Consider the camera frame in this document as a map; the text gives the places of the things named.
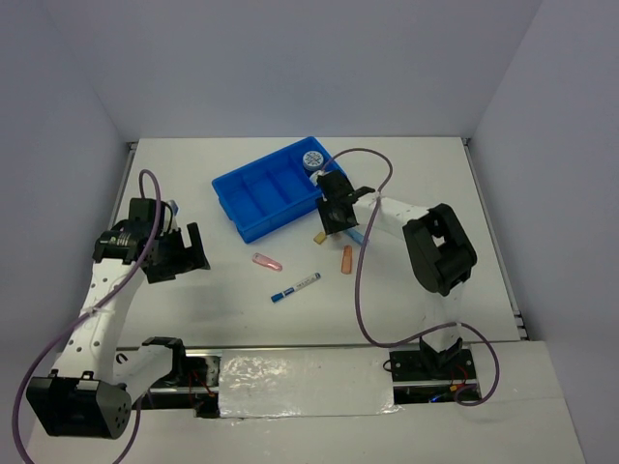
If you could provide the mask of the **pink translucent case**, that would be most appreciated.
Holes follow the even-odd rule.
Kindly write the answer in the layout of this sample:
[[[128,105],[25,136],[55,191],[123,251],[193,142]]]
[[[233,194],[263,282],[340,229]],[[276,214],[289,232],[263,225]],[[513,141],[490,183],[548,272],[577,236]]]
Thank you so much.
[[[282,271],[282,264],[280,262],[278,262],[275,259],[272,259],[262,253],[255,253],[252,258],[251,261],[254,264],[257,264],[259,266],[262,266],[264,268],[270,269],[272,271],[275,272],[281,272]]]

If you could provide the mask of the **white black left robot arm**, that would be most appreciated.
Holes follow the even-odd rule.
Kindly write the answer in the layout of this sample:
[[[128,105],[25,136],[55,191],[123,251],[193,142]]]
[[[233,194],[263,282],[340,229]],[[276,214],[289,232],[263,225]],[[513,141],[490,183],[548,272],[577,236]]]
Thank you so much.
[[[153,385],[183,383],[191,363],[181,339],[150,336],[120,361],[117,351],[133,298],[143,283],[209,269],[196,223],[183,241],[172,200],[134,198],[129,215],[95,242],[91,287],[50,372],[33,377],[26,399],[52,437],[117,439],[132,407]]]

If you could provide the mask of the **orange translucent case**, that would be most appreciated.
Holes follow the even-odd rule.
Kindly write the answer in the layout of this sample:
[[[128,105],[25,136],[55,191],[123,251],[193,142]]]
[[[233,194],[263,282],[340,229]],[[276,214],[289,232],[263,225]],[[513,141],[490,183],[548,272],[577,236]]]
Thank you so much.
[[[346,245],[343,247],[343,250],[342,250],[340,271],[344,275],[351,275],[352,267],[353,267],[353,248],[350,245]]]

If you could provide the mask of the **blue slime jar printed lid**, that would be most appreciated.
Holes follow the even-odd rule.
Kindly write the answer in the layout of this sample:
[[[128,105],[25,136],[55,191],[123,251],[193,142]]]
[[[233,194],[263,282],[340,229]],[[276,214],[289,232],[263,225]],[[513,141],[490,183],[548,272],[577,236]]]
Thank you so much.
[[[325,164],[325,158],[319,151],[307,151],[302,156],[302,165],[308,172],[321,170]]]

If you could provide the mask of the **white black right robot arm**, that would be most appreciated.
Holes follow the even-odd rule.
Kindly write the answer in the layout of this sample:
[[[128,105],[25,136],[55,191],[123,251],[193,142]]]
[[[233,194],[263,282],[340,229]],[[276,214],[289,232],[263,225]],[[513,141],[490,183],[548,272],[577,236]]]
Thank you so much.
[[[462,349],[457,328],[461,303],[457,289],[472,274],[478,256],[453,208],[441,203],[433,208],[414,206],[385,197],[378,189],[353,188],[339,170],[319,170],[310,176],[320,189],[316,205],[328,235],[365,226],[354,284],[354,307],[359,329],[372,345],[395,348],[419,341],[421,368],[431,378],[449,372]],[[361,308],[361,277],[369,235],[375,230],[403,240],[412,272],[426,291],[424,328],[397,342],[379,342],[365,327]]]

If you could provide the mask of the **blue translucent case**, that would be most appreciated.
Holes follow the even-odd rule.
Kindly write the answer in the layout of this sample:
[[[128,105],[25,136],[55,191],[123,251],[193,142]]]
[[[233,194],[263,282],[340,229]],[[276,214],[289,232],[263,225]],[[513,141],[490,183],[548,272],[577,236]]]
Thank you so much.
[[[351,228],[345,230],[345,234],[357,245],[362,247],[366,243],[366,234],[357,229]]]

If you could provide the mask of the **yellow eraser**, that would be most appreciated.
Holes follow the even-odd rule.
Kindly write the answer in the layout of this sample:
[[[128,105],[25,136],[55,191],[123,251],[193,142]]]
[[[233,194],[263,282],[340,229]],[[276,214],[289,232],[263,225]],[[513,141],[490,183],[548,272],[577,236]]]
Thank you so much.
[[[320,245],[326,240],[326,235],[324,233],[319,233],[313,238],[313,240]]]

